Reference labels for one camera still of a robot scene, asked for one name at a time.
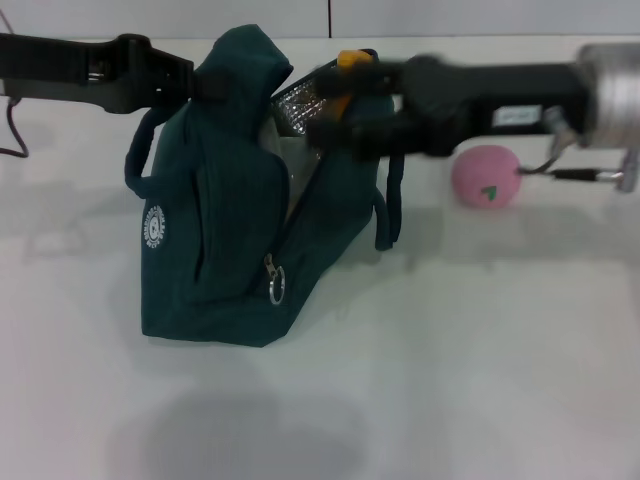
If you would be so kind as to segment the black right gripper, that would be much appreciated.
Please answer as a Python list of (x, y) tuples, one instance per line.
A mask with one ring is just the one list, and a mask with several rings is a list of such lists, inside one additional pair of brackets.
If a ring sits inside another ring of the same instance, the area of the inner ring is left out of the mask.
[(568, 125), (585, 132), (589, 92), (568, 63), (463, 66), (421, 55), (401, 62), (356, 62), (315, 78), (318, 96), (383, 96), (399, 92), (410, 122), (402, 139), (390, 130), (340, 123), (310, 123), (308, 146), (345, 150), (359, 161), (423, 153), (448, 157), (466, 140), (489, 136), (545, 135), (543, 121), (499, 121), (508, 107), (559, 107)]

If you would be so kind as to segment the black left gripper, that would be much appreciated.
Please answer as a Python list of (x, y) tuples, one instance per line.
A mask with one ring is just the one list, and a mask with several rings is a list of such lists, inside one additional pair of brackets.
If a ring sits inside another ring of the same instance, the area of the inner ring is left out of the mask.
[(157, 49), (151, 53), (152, 87), (143, 66), (150, 51), (150, 40), (139, 35), (77, 42), (2, 34), (1, 94), (87, 103), (113, 114), (227, 98), (225, 69), (200, 72), (192, 61)]

